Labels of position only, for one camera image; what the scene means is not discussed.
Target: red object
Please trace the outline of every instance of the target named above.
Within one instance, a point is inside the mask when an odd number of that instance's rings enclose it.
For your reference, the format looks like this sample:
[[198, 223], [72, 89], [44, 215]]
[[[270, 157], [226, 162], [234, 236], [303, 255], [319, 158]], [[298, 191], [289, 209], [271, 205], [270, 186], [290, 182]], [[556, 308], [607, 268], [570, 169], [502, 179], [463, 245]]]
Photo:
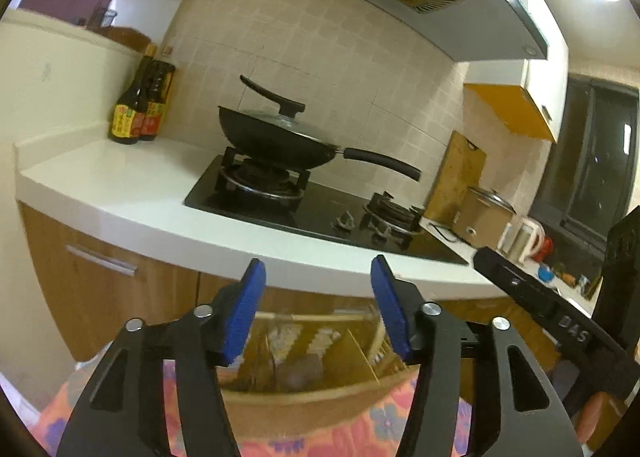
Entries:
[[533, 255], [533, 257], [531, 257], [531, 260], [533, 260], [534, 262], [542, 262], [543, 260], [545, 260], [545, 257], [550, 255], [554, 250], [554, 243], [551, 241], [551, 239], [549, 237], [545, 237], [545, 240], [542, 242], [542, 247], [540, 248], [540, 251], [537, 252], [535, 255]]

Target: black glass cooktop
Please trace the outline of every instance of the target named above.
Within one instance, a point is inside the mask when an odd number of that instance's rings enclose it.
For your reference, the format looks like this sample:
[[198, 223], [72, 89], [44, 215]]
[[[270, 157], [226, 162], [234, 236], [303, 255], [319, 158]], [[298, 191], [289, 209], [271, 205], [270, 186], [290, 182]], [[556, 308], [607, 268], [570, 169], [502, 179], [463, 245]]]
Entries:
[[[374, 234], [366, 220], [366, 199], [314, 182], [306, 183], [304, 195], [296, 209], [281, 201], [246, 192], [221, 181], [223, 157], [216, 157], [184, 201], [186, 206], [225, 217], [252, 222], [277, 230], [316, 237], [376, 251], [399, 253], [419, 259], [468, 265], [452, 249], [420, 228], [413, 236], [391, 235], [382, 239]], [[337, 219], [348, 211], [354, 219], [351, 231], [336, 226]]]

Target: lid handle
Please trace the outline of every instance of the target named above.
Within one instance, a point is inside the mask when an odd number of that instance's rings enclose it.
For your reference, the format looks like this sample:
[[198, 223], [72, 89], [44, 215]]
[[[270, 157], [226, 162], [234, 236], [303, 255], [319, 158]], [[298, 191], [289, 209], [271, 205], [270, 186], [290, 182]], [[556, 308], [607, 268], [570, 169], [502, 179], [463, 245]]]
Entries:
[[296, 117], [297, 113], [305, 111], [304, 104], [298, 103], [297, 101], [293, 100], [287, 100], [287, 98], [283, 98], [282, 96], [274, 94], [270, 90], [260, 87], [260, 85], [252, 82], [249, 78], [243, 76], [242, 74], [240, 74], [240, 81], [261, 96], [273, 101], [274, 103], [279, 104], [280, 110], [278, 111], [278, 113], [282, 114], [283, 116], [287, 116], [293, 119], [294, 117]]

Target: wok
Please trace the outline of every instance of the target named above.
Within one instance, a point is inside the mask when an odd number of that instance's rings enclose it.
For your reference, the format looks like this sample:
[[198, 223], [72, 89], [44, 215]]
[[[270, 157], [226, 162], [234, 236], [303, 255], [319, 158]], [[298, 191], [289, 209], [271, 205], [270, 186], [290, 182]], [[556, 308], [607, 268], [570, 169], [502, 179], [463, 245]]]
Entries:
[[305, 105], [288, 100], [250, 79], [240, 76], [243, 84], [268, 100], [280, 105], [277, 114], [239, 112], [224, 106], [220, 109], [220, 125], [226, 138], [242, 154], [290, 170], [310, 170], [328, 163], [336, 155], [376, 164], [397, 171], [415, 181], [420, 170], [393, 157], [358, 148], [341, 148], [322, 130], [295, 120]]

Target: rice cooker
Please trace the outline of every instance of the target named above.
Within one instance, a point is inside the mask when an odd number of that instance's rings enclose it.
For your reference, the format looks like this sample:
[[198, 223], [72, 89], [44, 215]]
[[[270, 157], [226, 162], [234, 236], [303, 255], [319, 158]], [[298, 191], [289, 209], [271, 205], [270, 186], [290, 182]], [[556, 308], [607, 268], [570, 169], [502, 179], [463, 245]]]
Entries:
[[452, 230], [473, 247], [497, 249], [511, 228], [515, 214], [513, 206], [494, 190], [469, 186], [453, 218]]

